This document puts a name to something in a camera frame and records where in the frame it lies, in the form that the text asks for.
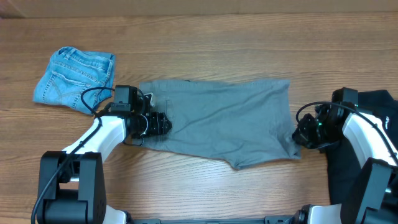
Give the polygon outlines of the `grey shorts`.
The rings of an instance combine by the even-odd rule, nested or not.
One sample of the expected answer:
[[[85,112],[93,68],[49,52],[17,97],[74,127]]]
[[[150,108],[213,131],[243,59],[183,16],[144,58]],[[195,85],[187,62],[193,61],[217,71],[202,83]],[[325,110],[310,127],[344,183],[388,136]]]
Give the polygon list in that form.
[[[294,143],[289,80],[223,83],[154,80],[139,88],[172,123],[165,136],[145,140],[157,151],[223,160],[241,170],[301,158]]]

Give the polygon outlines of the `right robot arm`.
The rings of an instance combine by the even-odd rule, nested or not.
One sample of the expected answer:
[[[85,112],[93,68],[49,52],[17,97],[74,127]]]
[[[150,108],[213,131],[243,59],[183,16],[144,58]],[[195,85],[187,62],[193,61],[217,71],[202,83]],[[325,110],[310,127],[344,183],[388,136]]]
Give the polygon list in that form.
[[[305,205],[288,223],[397,223],[397,100],[341,88],[312,106],[292,138],[326,154],[331,204]]]

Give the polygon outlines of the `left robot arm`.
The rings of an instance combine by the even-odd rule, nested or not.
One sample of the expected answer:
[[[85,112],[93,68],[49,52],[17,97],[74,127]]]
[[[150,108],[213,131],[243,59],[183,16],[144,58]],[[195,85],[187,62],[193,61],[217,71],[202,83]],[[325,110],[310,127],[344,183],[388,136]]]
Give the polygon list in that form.
[[[112,91],[114,100],[93,113],[92,127],[79,140],[42,156],[31,223],[132,223],[129,212],[107,204],[103,163],[126,139],[165,136],[172,123],[153,110],[153,93],[129,85]]]

